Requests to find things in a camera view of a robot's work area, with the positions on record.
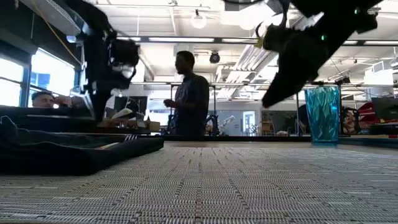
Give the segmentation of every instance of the table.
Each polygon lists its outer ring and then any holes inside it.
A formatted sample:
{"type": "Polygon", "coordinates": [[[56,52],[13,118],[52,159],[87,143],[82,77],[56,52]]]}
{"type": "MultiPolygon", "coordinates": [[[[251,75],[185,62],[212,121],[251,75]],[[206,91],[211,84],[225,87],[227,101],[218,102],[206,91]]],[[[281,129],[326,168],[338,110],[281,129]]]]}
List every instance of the table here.
{"type": "Polygon", "coordinates": [[[0,177],[0,222],[398,222],[398,152],[167,142],[87,177],[0,177]]]}

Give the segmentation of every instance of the laptop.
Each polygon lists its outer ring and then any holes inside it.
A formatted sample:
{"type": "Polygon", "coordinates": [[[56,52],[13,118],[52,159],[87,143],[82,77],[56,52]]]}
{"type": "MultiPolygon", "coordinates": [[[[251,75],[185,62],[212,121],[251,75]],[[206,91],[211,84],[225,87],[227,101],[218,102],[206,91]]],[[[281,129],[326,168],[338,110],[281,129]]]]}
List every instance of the laptop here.
{"type": "Polygon", "coordinates": [[[372,98],[373,110],[377,118],[383,120],[398,120],[398,99],[372,98]]]}

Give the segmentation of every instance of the security camera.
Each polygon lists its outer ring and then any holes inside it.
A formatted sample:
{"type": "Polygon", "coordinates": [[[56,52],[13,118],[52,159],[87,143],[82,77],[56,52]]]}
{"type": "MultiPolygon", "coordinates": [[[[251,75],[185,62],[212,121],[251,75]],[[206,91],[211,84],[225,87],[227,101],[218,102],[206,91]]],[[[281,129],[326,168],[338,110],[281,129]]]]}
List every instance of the security camera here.
{"type": "Polygon", "coordinates": [[[213,52],[210,55],[210,63],[218,63],[220,62],[220,56],[218,55],[218,52],[213,52]]]}

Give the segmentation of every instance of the window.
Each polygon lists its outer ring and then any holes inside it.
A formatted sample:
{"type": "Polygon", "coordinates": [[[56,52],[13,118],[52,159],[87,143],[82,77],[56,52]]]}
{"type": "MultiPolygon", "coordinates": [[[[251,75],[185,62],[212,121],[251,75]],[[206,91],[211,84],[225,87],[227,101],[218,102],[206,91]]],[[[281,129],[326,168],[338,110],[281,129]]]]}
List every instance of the window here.
{"type": "MultiPolygon", "coordinates": [[[[9,60],[0,58],[0,77],[22,81],[24,67],[9,60]]],[[[0,79],[0,105],[19,106],[21,96],[21,84],[0,79]]]]}
{"type": "Polygon", "coordinates": [[[75,82],[73,66],[39,49],[32,56],[30,84],[69,96],[75,82]]]}
{"type": "Polygon", "coordinates": [[[0,105],[19,106],[21,85],[0,79],[0,105]]]}
{"type": "Polygon", "coordinates": [[[8,78],[17,82],[22,81],[24,67],[17,63],[0,58],[0,77],[8,78]]]}

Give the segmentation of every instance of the dark fabric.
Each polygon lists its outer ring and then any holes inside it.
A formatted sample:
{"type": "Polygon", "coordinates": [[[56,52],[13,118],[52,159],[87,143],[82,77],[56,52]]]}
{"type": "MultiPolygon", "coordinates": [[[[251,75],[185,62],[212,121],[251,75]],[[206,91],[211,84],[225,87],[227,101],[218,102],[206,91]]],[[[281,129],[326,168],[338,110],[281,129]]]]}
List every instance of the dark fabric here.
{"type": "Polygon", "coordinates": [[[48,132],[89,132],[96,129],[90,111],[84,108],[21,108],[0,106],[0,114],[8,116],[18,128],[48,132]]]}
{"type": "Polygon", "coordinates": [[[298,120],[301,121],[301,123],[303,123],[306,126],[305,132],[310,133],[310,123],[308,121],[308,113],[306,105],[302,105],[298,108],[298,120]]]}
{"type": "Polygon", "coordinates": [[[125,159],[157,151],[163,139],[135,139],[110,146],[87,136],[64,136],[16,128],[0,120],[0,174],[89,175],[125,159]]]}
{"type": "Polygon", "coordinates": [[[209,83],[199,75],[185,77],[175,94],[177,103],[194,103],[195,109],[178,108],[174,112],[172,134],[202,136],[205,134],[209,106],[209,83]]]}

